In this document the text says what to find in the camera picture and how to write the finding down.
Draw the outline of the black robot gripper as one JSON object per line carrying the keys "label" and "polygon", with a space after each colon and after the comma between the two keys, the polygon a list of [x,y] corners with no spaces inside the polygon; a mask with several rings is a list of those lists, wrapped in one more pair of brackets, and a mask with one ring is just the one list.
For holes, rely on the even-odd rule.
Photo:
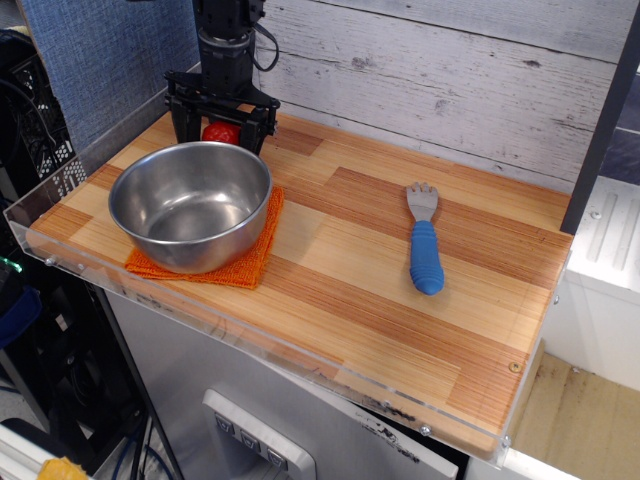
{"label": "black robot gripper", "polygon": [[238,37],[223,39],[201,29],[201,71],[169,70],[165,103],[171,111],[178,143],[201,139],[201,120],[222,120],[240,128],[239,145],[261,153],[265,138],[276,130],[280,101],[253,85],[255,70],[268,72],[279,59],[261,66],[255,58],[256,35],[274,37],[264,29],[248,29]]}

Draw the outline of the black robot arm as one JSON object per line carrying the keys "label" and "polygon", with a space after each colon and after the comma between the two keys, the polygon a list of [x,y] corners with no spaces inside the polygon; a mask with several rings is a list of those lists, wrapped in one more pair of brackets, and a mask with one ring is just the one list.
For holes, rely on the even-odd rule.
{"label": "black robot arm", "polygon": [[276,130],[280,101],[253,84],[255,70],[268,72],[279,60],[275,54],[268,66],[255,56],[258,34],[275,37],[259,24],[264,18],[262,1],[194,1],[193,12],[201,71],[164,74],[168,90],[165,104],[171,112],[180,143],[203,138],[202,121],[232,126],[238,144],[259,154],[266,137]]}

